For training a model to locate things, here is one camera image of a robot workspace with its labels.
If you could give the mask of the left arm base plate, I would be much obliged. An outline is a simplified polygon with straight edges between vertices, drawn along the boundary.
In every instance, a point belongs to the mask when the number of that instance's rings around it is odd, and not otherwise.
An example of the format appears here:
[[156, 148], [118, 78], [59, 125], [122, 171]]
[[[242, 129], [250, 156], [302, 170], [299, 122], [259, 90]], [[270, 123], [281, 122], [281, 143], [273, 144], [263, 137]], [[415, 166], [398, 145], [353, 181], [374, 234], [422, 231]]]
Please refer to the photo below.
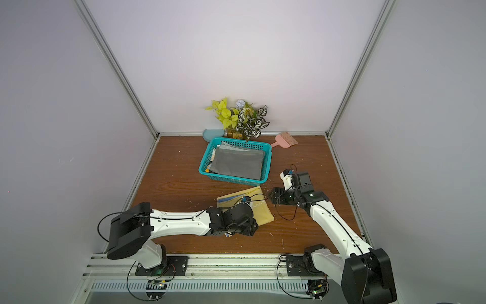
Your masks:
[[137, 265], [135, 276], [159, 277], [159, 276], [185, 276], [189, 257], [170, 255], [163, 259], [156, 267], [145, 269], [141, 263]]

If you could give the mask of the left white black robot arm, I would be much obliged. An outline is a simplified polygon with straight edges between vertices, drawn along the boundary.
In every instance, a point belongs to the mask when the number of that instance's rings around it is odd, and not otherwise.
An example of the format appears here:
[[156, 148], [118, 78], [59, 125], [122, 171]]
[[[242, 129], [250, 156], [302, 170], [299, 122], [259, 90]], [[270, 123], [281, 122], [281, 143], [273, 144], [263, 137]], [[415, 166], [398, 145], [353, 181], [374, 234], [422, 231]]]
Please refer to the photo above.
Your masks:
[[111, 219], [106, 255], [110, 260], [133, 258], [145, 269], [153, 269], [167, 259], [165, 247], [154, 239], [178, 235], [253, 236], [257, 229], [253, 209], [247, 203], [198, 212], [164, 212], [145, 202]]

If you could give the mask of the plain grey pillowcase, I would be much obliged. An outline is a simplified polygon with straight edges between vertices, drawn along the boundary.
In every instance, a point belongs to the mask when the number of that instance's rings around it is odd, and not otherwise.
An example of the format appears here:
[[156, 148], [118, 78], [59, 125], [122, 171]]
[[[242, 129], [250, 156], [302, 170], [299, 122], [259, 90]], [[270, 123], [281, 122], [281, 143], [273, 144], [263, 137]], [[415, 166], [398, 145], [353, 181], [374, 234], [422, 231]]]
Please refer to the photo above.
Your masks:
[[222, 143], [215, 148], [209, 171], [225, 176], [260, 180], [265, 155], [263, 150]]

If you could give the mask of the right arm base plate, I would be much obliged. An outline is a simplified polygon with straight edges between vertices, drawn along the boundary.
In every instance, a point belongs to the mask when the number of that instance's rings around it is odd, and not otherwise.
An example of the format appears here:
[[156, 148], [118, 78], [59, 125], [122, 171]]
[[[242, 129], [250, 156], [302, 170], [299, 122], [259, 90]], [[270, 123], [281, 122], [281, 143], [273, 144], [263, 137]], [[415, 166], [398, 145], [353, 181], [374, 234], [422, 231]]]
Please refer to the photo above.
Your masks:
[[327, 275], [315, 267], [308, 255], [285, 255], [284, 262], [289, 277], [324, 277]]

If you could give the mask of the mustard zigzag pillowcase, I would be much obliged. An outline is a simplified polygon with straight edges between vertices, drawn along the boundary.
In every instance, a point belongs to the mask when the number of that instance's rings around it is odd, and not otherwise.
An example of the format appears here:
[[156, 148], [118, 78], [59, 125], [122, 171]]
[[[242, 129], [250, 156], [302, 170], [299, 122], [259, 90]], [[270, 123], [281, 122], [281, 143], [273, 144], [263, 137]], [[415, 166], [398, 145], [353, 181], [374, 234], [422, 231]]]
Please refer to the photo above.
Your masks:
[[250, 196], [252, 198], [252, 202], [249, 205], [253, 209], [254, 218], [259, 226], [274, 221], [274, 216], [267, 205], [268, 197], [263, 193], [260, 186], [252, 187], [225, 196], [220, 196], [216, 199], [216, 205], [219, 208], [230, 208], [240, 204], [240, 199], [243, 196]]

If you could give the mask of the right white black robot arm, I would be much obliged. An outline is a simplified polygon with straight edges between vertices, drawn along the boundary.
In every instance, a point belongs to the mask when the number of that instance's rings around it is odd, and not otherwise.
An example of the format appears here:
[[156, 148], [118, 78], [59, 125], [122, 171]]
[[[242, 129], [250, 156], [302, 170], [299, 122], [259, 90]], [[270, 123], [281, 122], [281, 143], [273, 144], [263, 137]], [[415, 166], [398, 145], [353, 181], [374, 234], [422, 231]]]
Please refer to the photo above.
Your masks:
[[283, 187], [273, 189], [273, 204], [303, 209], [338, 250], [333, 254], [324, 245], [306, 248], [308, 270], [322, 272], [338, 283], [348, 303], [395, 302], [397, 291], [388, 254], [382, 248], [374, 249], [350, 228], [330, 199], [314, 189], [309, 173], [287, 169], [280, 178]]

